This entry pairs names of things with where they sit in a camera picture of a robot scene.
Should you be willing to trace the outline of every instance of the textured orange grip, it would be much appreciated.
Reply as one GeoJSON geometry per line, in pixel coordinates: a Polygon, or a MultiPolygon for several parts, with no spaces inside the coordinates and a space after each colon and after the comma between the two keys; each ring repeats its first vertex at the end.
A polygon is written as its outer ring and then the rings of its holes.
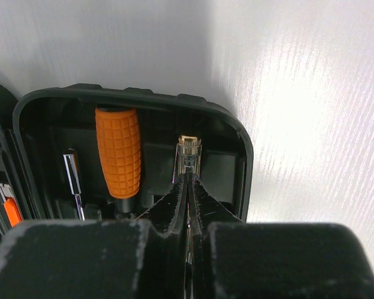
{"type": "Polygon", "coordinates": [[[140,188],[140,129],[135,109],[105,112],[96,108],[98,153],[110,194],[134,196],[140,188]]]}
{"type": "Polygon", "coordinates": [[[12,227],[14,227],[22,221],[15,199],[9,197],[7,201],[4,203],[4,208],[6,210],[8,220],[10,221],[12,227]]]}

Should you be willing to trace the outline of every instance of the black plastic case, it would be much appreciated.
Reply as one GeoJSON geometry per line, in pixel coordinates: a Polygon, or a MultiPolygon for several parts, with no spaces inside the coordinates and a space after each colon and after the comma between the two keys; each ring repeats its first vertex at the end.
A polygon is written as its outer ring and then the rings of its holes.
{"type": "MultiPolygon", "coordinates": [[[[21,101],[0,86],[0,181],[14,191],[23,219],[77,218],[62,153],[77,150],[85,216],[113,217],[95,133],[96,105],[138,110],[143,168],[137,213],[171,187],[180,134],[203,142],[201,178],[210,194],[246,221],[253,149],[245,128],[223,107],[191,95],[76,84],[31,92],[21,101]]],[[[9,228],[0,197],[0,233],[9,228]]]]}

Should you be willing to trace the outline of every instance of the black compartment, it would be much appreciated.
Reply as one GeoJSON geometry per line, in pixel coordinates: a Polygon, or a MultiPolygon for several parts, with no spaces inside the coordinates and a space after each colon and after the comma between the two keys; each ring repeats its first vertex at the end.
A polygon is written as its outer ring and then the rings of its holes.
{"type": "MultiPolygon", "coordinates": [[[[101,90],[103,95],[84,94],[80,89],[78,93],[67,92],[66,88],[40,92],[50,96],[37,97],[36,92],[27,96],[16,108],[14,123],[22,158],[27,161],[32,196],[40,199],[41,205],[37,208],[42,217],[77,217],[62,160],[62,153],[68,148],[78,153],[87,218],[113,217],[114,199],[103,177],[95,132],[96,104],[107,104],[138,109],[143,172],[140,191],[135,197],[137,213],[152,206],[170,190],[178,136],[185,134],[202,137],[201,176],[209,193],[230,211],[246,218],[244,197],[249,195],[244,189],[248,186],[249,190],[250,182],[246,184],[246,179],[251,180],[252,170],[249,168],[248,178],[246,170],[247,160],[252,161],[252,149],[247,149],[247,144],[251,146],[251,143],[241,136],[241,133],[246,135],[245,130],[231,116],[227,115],[235,122],[233,125],[240,126],[238,130],[221,117],[208,113],[207,108],[196,109],[196,106],[207,105],[196,97],[186,100],[182,95],[177,100],[146,90],[139,90],[139,97],[136,93],[126,93],[126,96],[125,91],[114,93],[112,90],[101,90]],[[150,101],[144,98],[145,94],[151,95],[150,101]]],[[[210,105],[225,118],[224,111],[217,105],[210,105]]]]}

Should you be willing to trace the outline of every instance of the white surface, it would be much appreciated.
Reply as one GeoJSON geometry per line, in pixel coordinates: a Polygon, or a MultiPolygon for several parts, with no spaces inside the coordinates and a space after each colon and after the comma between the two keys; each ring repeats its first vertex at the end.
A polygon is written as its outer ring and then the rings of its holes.
{"type": "Polygon", "coordinates": [[[374,268],[374,1],[0,1],[0,83],[201,95],[256,153],[250,221],[332,221],[374,268]]]}

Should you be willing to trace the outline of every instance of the toolbox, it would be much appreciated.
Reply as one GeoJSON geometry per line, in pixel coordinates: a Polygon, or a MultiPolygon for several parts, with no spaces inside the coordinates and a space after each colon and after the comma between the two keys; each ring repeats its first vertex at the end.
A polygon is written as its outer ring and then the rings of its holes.
{"type": "Polygon", "coordinates": [[[137,113],[141,171],[139,190],[133,195],[136,215],[171,189],[176,145],[185,134],[200,137],[200,177],[206,190],[246,221],[252,143],[225,108],[191,95],[92,84],[38,90],[17,101],[0,85],[0,238],[22,220],[80,218],[64,164],[68,149],[77,152],[84,217],[116,218],[116,202],[122,199],[110,194],[109,176],[100,162],[97,107],[137,113]]]}

